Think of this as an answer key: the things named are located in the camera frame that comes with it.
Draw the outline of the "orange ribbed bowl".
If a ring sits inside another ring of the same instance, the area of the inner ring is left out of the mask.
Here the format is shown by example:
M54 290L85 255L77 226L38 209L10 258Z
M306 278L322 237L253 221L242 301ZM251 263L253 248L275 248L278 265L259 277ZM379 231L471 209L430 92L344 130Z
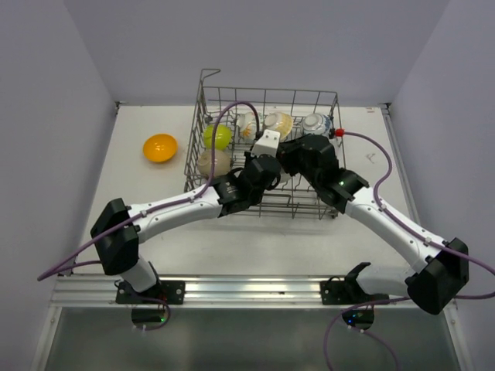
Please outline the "orange ribbed bowl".
M148 138L142 152L145 158L153 163L167 162L178 151L178 142L170 134L155 134Z

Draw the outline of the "white ribbed bowl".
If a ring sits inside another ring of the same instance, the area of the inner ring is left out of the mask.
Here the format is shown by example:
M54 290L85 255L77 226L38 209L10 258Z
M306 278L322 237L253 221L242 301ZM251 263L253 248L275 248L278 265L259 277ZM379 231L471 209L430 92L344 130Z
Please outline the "white ribbed bowl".
M282 185L290 181L292 176L286 172L281 172L278 184Z

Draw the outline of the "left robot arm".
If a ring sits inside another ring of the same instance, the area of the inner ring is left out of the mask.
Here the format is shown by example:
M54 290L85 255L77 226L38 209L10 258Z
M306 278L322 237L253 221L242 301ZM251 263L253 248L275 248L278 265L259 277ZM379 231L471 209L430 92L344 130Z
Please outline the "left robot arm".
M167 230L259 204L264 192L280 180L281 171L276 158L261 155L179 196L134 205L126 205L122 198L111 200L90 230L104 273L121 277L143 303L156 301L161 285L152 265L140 255L139 245Z

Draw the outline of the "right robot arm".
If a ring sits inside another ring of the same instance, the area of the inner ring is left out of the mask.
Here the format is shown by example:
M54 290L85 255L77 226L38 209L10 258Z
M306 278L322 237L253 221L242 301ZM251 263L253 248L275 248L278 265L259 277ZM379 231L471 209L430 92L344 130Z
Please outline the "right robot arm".
M371 295L408 296L420 309L439 314L469 280L469 249L431 233L380 199L357 173L342 168L330 140L308 134L278 146L278 161L290 175L300 174L317 196L365 225L405 261L405 269L356 267L344 285L347 299L362 303Z

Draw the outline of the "white blue patterned bowl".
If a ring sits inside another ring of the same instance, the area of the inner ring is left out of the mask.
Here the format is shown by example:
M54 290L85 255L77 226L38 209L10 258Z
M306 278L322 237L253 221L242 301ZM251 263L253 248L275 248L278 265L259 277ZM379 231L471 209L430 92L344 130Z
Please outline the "white blue patterned bowl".
M312 113L302 119L302 133L329 137L333 119L325 114Z

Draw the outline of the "beige bowl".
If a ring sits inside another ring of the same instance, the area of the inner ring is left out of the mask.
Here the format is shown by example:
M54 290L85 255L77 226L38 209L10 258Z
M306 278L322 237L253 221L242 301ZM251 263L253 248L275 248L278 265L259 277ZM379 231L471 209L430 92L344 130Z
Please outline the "beige bowl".
M214 151L214 161L212 161L212 151L210 149L202 152L196 161L196 169L198 173L208 178L212 164L214 164L214 177L226 175L231 170L230 156L225 151L218 149Z

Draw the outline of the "white yellow dotted bowl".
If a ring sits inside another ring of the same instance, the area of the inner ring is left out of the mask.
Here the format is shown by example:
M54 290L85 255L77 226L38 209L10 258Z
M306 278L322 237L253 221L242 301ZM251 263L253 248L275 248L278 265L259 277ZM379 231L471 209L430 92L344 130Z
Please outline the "white yellow dotted bowl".
M280 134L280 141L284 141L292 131L293 118L283 112L273 112L264 119L264 126L268 130L277 131Z

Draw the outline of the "white floral leaf bowl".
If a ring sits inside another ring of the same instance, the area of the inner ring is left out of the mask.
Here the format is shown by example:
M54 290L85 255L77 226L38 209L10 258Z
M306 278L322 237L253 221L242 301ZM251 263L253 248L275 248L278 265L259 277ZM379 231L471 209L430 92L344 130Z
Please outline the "white floral leaf bowl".
M237 117L238 136L242 141L254 142L258 131L257 121L252 112L240 114Z

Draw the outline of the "lime green bowl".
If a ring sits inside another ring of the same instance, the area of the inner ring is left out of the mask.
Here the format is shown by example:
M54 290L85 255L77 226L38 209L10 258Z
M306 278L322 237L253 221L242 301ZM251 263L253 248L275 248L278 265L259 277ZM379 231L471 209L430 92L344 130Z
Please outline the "lime green bowl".
M218 150L225 150L233 137L232 130L223 124L217 125L216 131L214 130L214 125L210 124L207 126L203 133L203 143L206 149L212 148L212 140L214 138L214 147Z

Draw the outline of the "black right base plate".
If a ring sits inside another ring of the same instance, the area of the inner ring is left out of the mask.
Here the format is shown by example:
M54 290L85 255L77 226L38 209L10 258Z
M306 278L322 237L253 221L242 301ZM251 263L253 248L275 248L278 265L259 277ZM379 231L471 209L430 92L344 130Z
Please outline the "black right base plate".
M387 300L387 294L367 294L355 277L332 276L319 282L319 293L323 305L357 305L369 301Z

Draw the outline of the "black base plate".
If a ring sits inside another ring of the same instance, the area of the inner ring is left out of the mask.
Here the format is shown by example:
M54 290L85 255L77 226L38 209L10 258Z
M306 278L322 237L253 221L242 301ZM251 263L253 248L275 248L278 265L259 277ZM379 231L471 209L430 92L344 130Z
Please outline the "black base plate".
M332 276L319 282L319 293L323 305L357 305L369 301L387 300L387 294L367 294L355 277Z
M185 281L158 280L143 292L135 291L123 280L114 282L117 288L115 302L120 305L182 305L186 293Z

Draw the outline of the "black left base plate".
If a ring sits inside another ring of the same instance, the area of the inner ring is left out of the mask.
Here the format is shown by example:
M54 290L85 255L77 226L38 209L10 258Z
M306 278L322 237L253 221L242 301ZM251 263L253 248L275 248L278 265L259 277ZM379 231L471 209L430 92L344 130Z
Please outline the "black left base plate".
M115 302L120 305L182 305L186 293L185 281L158 280L143 292L135 291L123 280L114 282L117 288Z

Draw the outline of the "aluminium mounting rail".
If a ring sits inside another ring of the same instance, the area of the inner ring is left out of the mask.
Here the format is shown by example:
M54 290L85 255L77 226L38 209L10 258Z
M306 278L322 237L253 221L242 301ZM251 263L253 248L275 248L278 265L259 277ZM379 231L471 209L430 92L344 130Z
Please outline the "aluminium mounting rail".
M325 276L162 275L161 280L185 281L183 308L320 308L319 282ZM123 308L115 302L118 277L74 274L58 277L50 299L61 308Z

